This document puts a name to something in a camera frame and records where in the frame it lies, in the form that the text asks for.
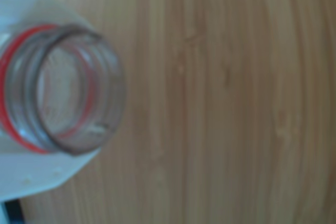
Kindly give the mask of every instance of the bottle opening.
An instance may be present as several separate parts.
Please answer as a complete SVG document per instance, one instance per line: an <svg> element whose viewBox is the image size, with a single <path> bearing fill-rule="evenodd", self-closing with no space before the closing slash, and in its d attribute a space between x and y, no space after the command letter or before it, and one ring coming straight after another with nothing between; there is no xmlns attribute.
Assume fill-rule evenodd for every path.
<svg viewBox="0 0 336 224"><path fill-rule="evenodd" d="M74 131L84 116L90 77L81 58L79 49L62 43L49 53L41 66L37 85L38 113L54 136Z"/></svg>
<svg viewBox="0 0 336 224"><path fill-rule="evenodd" d="M77 25L38 31L13 58L6 110L24 141L77 155L112 136L124 108L124 78L99 35Z"/></svg>

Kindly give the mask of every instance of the red ring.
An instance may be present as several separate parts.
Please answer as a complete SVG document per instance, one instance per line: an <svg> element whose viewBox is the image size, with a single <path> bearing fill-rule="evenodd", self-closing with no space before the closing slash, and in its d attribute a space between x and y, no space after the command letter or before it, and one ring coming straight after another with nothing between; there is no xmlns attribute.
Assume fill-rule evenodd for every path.
<svg viewBox="0 0 336 224"><path fill-rule="evenodd" d="M3 55L0 58L0 122L4 128L4 130L21 146L29 149L32 152L40 153L40 154L47 154L48 152L32 143L27 142L23 139L20 134L16 131L15 127L13 126L12 122L10 121L6 103L5 103L5 79L6 79L6 72L8 66L10 64L10 60L14 56L17 49L21 46L21 44L32 36L35 33L50 30L55 28L56 25L41 25L37 27L33 27L31 29L26 30L22 34L18 35L12 43L8 45L6 50L4 51Z"/></svg>

